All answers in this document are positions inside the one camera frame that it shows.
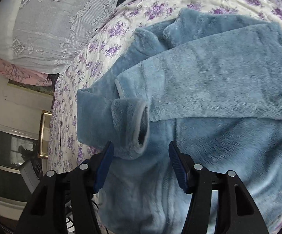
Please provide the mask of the purple floral bed sheet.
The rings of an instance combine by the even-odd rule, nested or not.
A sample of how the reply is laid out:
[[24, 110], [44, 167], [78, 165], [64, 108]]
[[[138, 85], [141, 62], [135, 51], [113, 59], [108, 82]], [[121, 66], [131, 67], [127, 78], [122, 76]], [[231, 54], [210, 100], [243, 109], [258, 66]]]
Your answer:
[[[239, 14], [257, 20], [276, 22], [282, 28], [281, 0], [129, 0], [115, 9], [105, 25], [73, 60], [56, 83], [55, 103], [50, 125], [49, 164], [61, 172], [96, 153], [96, 149], [78, 141], [77, 103], [79, 89], [89, 88], [126, 52], [138, 27], [174, 19], [184, 7], [210, 14]], [[138, 166], [157, 161], [158, 155], [135, 161], [115, 159], [102, 191], [94, 197], [94, 209], [102, 233], [169, 233], [180, 231], [180, 214], [175, 203], [164, 211], [159, 198], [164, 190], [177, 193], [188, 208], [190, 196], [178, 186], [175, 177], [162, 183], [162, 173], [142, 171], [140, 181], [128, 181], [120, 174], [120, 164]]]

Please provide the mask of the window with white frame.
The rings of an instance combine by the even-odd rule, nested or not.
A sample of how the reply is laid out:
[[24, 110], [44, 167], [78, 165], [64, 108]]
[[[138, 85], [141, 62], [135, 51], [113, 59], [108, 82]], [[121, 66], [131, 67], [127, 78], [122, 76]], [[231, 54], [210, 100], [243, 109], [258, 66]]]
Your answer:
[[38, 135], [0, 125], [0, 205], [22, 210], [31, 198], [20, 167], [38, 155]]

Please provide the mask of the blue fleece garment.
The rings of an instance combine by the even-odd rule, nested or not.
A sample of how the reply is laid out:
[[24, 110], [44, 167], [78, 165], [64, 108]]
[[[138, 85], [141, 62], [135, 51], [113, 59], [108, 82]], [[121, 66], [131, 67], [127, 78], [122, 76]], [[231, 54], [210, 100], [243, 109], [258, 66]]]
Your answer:
[[102, 223], [114, 233], [180, 233], [191, 197], [168, 156], [234, 170], [269, 232], [282, 222], [282, 29], [184, 8], [137, 28], [93, 85], [77, 92], [77, 138], [114, 144]]

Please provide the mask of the gold framed picture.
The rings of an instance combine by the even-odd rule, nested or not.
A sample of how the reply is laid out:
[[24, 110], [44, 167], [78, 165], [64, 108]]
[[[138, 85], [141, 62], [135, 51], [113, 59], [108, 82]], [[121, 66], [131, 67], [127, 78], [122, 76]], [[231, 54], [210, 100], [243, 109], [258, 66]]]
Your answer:
[[50, 141], [50, 122], [52, 113], [43, 112], [40, 120], [39, 129], [39, 157], [41, 159], [48, 158], [48, 145]]

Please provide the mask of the white lace cover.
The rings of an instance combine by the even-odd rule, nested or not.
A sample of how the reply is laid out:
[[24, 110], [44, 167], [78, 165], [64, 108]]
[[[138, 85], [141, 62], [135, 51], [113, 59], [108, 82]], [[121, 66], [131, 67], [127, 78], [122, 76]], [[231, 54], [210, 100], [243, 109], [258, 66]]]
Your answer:
[[57, 74], [95, 35], [118, 0], [1, 0], [0, 58]]

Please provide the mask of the pink floral fabric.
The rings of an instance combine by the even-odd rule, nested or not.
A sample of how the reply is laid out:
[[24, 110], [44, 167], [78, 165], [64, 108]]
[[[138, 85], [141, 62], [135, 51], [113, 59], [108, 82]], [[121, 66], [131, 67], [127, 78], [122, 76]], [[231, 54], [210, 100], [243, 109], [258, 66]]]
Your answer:
[[13, 63], [0, 59], [0, 74], [6, 79], [32, 86], [52, 86], [48, 74], [16, 66]]

